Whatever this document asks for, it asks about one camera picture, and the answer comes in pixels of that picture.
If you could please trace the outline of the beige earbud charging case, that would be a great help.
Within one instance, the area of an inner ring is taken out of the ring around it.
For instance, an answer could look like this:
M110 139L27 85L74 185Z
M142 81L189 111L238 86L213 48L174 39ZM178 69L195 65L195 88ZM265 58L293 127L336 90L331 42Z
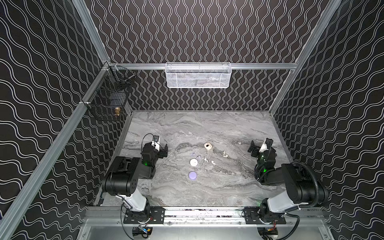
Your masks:
M204 144L204 147L207 151L211 150L213 148L212 144L211 143L205 143Z

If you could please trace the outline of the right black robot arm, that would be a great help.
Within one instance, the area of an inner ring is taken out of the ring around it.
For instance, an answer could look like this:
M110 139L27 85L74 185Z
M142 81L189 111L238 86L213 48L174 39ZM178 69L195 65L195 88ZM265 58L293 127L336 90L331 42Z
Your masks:
M286 188L284 192L264 199L260 204L258 215L268 223L291 211L318 206L329 197L327 188L312 167L302 162L292 162L276 168L277 153L273 143L272 139L266 138L261 146L251 141L248 148L257 161L254 168L257 182L262 186L285 185Z

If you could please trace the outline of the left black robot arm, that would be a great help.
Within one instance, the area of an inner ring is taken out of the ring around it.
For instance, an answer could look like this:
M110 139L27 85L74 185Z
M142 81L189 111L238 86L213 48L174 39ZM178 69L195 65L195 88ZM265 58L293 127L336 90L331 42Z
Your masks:
M102 181L103 192L122 199L133 215L150 218L150 204L138 190L138 181L153 179L158 159L167 156L168 146L152 141L144 145L139 158L116 157Z

